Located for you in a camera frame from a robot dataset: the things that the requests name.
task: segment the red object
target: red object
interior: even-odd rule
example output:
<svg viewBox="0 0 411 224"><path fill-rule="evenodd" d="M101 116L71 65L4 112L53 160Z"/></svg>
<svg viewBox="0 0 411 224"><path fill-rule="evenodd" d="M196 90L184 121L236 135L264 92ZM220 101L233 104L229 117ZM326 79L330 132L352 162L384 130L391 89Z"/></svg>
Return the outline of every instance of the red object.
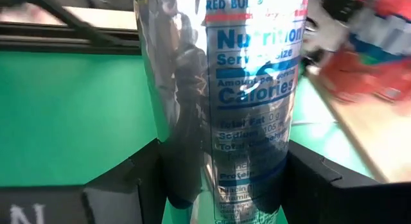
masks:
<svg viewBox="0 0 411 224"><path fill-rule="evenodd" d="M389 68L378 82L376 95L391 102L409 99L411 95L411 60L381 66Z"/></svg>
<svg viewBox="0 0 411 224"><path fill-rule="evenodd" d="M327 90L344 102L357 102L375 92L380 72L360 62L349 46L340 48L320 71L319 78Z"/></svg>
<svg viewBox="0 0 411 224"><path fill-rule="evenodd" d="M399 15L411 21L411 0L376 0L374 10L383 17ZM368 44L368 47L358 44L356 37L354 41L356 49L362 45L358 48L362 53L357 53L347 41L319 74L325 88L334 97L345 102L357 102L365 94L376 94L389 101L411 99L411 58L363 64L360 55L386 56L381 50L376 55L378 47L372 47L373 44Z"/></svg>

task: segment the green panel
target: green panel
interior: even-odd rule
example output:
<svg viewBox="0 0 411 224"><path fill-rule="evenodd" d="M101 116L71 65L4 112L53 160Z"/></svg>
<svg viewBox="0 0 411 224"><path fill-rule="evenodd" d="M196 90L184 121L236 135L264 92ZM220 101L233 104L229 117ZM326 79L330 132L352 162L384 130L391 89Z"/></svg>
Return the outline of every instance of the green panel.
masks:
<svg viewBox="0 0 411 224"><path fill-rule="evenodd" d="M83 184L157 137L140 56L0 52L0 186Z"/></svg>

